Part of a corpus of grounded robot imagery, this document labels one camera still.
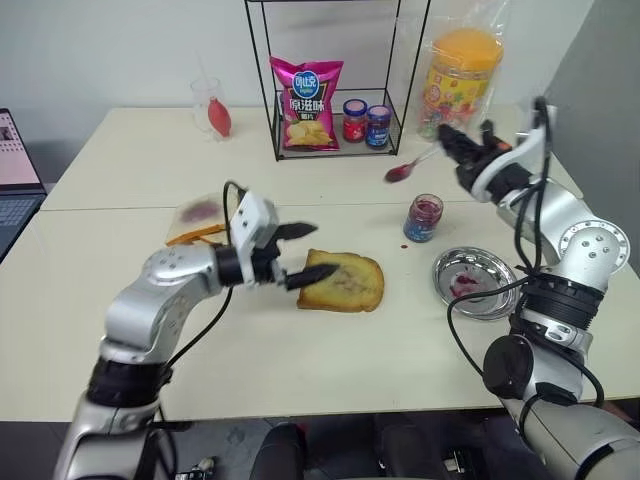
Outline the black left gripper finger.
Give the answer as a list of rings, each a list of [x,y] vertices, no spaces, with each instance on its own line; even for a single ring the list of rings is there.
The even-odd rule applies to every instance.
[[[290,241],[303,238],[315,232],[318,227],[306,222],[293,222],[281,224],[276,229],[276,239]]]
[[[298,273],[286,274],[284,286],[288,291],[303,289],[330,277],[339,267],[340,265],[335,263],[320,263],[305,267]]]

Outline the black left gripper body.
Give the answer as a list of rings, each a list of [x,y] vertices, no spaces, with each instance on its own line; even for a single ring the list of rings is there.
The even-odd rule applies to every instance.
[[[279,264],[281,251],[278,239],[271,238],[264,247],[256,247],[252,252],[252,267],[257,284],[287,285],[287,271]]]

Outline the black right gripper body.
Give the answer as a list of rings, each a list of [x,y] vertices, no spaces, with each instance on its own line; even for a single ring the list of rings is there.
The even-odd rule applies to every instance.
[[[497,145],[457,144],[453,159],[458,164],[455,172],[459,185],[470,193],[479,175],[500,155],[501,149]]]

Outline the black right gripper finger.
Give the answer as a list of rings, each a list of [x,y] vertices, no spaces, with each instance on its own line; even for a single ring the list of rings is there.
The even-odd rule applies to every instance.
[[[457,164],[475,163],[482,154],[479,144],[450,125],[438,126],[437,139],[445,154]]]
[[[500,151],[502,150],[502,140],[495,135],[494,123],[485,119],[480,124],[480,134],[482,146],[487,151]]]

